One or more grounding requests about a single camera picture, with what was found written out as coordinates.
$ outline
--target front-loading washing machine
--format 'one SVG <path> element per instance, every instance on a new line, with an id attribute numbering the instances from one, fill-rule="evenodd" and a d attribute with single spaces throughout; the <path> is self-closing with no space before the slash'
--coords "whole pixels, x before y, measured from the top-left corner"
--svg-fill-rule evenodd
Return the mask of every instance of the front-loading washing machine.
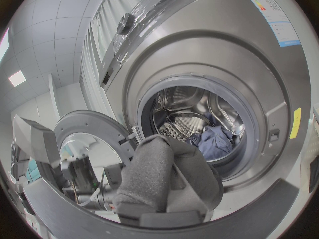
<path id="1" fill-rule="evenodd" d="M 61 204 L 54 215 L 66 224 L 77 217 L 78 238 L 277 238 L 317 185 L 310 169 L 318 154 L 316 49 L 317 37 L 293 0 L 141 0 L 121 19 L 99 69 L 117 122 L 91 111 L 68 114 L 54 130 L 58 148 L 86 133 L 129 163 L 144 138 L 187 141 L 211 124 L 210 114 L 234 142 L 228 155 L 207 160 L 224 185 L 212 221 L 174 230 L 126 227 L 58 194 L 32 201 L 35 187 L 31 206 L 61 238 L 66 231 L 46 215 L 53 207 L 39 206 L 45 201 Z"/>

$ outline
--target cable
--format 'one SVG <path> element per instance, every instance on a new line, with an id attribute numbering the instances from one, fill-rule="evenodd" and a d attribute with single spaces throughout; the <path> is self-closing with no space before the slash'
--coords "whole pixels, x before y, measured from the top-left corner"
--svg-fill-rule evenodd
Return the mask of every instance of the cable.
<path id="1" fill-rule="evenodd" d="M 96 189 L 96 191 L 94 191 L 93 195 L 91 195 L 88 200 L 86 200 L 82 204 L 78 204 L 79 206 L 83 207 L 83 206 L 88 205 L 101 192 L 101 188 L 103 186 L 103 179 L 104 179 L 104 173 L 102 172 L 102 179 L 101 179 L 101 183 L 100 183 L 99 187 Z"/>
<path id="2" fill-rule="evenodd" d="M 78 194 L 77 194 L 77 191 L 76 191 L 76 189 L 75 189 L 75 186 L 74 186 L 74 182 L 73 182 L 73 180 L 71 181 L 71 183 L 72 183 L 72 187 L 73 187 L 73 190 L 74 190 L 75 201 L 76 201 L 76 203 L 77 203 L 77 204 L 79 204 L 79 201 L 78 201 Z"/>

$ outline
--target door lock slot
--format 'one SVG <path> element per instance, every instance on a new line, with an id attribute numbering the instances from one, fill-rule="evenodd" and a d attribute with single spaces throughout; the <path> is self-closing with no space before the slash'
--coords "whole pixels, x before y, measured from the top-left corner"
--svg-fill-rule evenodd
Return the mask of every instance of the door lock slot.
<path id="1" fill-rule="evenodd" d="M 279 139 L 279 132 L 280 130 L 278 128 L 269 131 L 268 141 L 269 142 L 277 141 Z"/>

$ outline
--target blue clothes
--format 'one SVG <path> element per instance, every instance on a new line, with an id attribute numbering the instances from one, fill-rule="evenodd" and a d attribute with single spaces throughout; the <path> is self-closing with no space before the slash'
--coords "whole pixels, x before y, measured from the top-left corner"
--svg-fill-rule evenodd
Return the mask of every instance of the blue clothes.
<path id="1" fill-rule="evenodd" d="M 197 146 L 206 160 L 214 160 L 232 151 L 232 137 L 232 132 L 223 126 L 206 126 L 204 133 L 192 134 L 186 142 Z"/>

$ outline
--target ceiling light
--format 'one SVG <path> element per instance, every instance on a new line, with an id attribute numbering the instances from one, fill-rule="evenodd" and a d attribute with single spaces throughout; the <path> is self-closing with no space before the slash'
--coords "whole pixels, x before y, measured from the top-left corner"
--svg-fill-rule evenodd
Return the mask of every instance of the ceiling light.
<path id="1" fill-rule="evenodd" d="M 24 77 L 23 73 L 21 71 L 18 71 L 11 77 L 9 77 L 10 82 L 16 87 L 22 82 L 26 81 L 26 78 Z"/>
<path id="2" fill-rule="evenodd" d="M 6 30 L 4 36 L 2 37 L 1 43 L 0 43 L 0 62 L 5 55 L 5 52 L 9 48 L 9 40 L 8 40 L 8 31 L 9 29 Z"/>

